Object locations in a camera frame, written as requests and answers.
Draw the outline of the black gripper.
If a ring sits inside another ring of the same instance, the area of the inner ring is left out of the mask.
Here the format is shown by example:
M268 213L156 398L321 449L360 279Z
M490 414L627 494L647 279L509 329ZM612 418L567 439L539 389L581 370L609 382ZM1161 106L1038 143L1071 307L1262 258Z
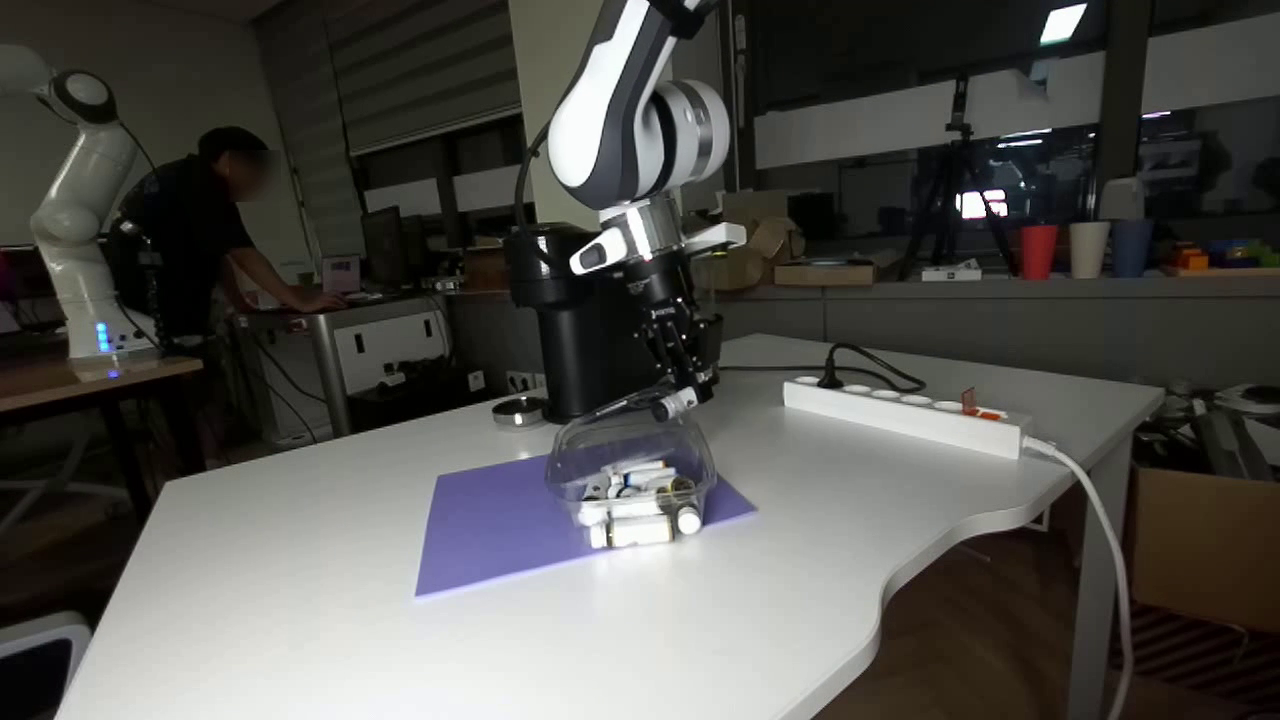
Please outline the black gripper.
M687 389L707 399L722 366L722 318L699 318L687 278L693 258L726 258L749 244L749 229L711 220L693 233L669 196L616 205L599 217L599 233L567 258L572 278L620 271L645 307L645 348L652 355L652 389L676 394L669 353L687 353Z

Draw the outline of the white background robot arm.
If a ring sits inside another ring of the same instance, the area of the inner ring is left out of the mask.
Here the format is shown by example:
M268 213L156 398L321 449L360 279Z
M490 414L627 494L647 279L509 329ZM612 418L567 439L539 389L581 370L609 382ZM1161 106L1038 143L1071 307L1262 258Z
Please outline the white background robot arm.
M0 43L0 87L62 109L77 128L77 143L27 217L27 233L66 313L70 362L109 370L128 355L128 319L97 236L137 159L115 94L90 70L57 73L27 43Z

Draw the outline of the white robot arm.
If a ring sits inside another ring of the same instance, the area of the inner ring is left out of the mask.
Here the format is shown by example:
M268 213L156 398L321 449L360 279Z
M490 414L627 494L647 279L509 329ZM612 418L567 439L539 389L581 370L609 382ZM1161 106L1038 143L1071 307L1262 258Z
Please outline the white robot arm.
M711 179L733 148L726 95L672 80L681 40L704 28L704 0L612 0L547 121L553 179L595 217L557 271L572 333L557 336L553 386L609 405L669 386L693 405L718 389L722 319L698 303L693 262L738 254L733 220L683 229L676 189Z

